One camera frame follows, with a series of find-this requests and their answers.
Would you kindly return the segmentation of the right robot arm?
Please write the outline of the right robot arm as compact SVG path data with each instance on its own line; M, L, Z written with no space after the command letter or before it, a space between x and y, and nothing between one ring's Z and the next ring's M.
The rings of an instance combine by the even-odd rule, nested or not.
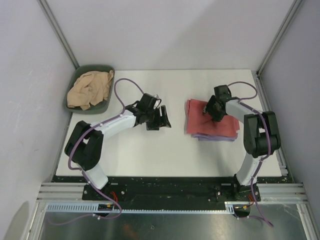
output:
M235 97L215 95L211 96L203 112L209 114L214 122L231 116L243 124L243 145L246 154L234 176L237 184L230 188L231 196L237 201L242 201L249 194L247 186L256 182L264 160L281 147L276 114L273 111L260 112Z

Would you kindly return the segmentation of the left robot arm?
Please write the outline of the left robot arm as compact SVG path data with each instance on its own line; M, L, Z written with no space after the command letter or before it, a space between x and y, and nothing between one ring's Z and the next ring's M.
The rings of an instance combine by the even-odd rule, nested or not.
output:
M107 185L108 177L99 164L104 140L143 124L146 124L148 131L171 128L166 106L151 107L143 111L135 102L108 120L93 124L82 120L75 125L64 148L64 153L69 157L68 166L72 162L77 165L76 168L82 171L93 186L93 194L98 199L105 200L111 193L111 188Z

